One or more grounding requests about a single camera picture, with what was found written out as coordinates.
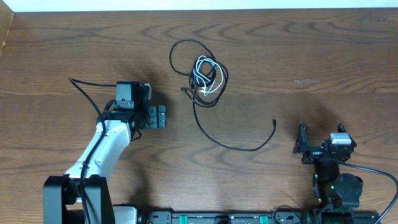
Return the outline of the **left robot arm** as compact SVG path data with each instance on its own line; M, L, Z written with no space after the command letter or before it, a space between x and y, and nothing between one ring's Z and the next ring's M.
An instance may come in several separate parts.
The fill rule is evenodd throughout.
M44 223L146 223L133 205L111 201L108 180L118 159L146 129L166 127L166 107L150 106L152 87L117 82L116 96L97 109L96 131L80 158L63 175L51 175L43 187Z

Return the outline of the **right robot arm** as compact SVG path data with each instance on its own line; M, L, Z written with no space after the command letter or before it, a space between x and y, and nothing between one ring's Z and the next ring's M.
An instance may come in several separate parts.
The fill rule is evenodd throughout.
M302 164L313 165L313 193L319 206L302 214L302 223L374 223L378 214L355 212L360 205L363 180L353 174L341 173L340 164L351 158L357 144L341 121L321 146L310 146L305 126L298 125L294 154L302 155Z

